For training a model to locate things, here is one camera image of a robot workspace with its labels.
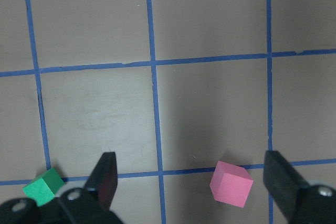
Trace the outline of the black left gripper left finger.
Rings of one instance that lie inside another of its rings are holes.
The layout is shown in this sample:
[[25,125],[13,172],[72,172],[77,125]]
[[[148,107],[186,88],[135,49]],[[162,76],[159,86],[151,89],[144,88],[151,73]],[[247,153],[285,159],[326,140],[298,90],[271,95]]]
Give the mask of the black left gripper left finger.
[[117,159],[114,152],[105,152],[82,187],[71,188],[59,198],[65,223],[117,223],[110,211],[118,185]]

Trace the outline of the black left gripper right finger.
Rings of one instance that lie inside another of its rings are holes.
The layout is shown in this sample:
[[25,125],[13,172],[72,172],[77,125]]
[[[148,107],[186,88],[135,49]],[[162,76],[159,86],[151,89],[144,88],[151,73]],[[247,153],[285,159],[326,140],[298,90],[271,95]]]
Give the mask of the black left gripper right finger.
[[335,223],[335,188],[307,181],[279,151],[266,151],[263,183],[287,223]]

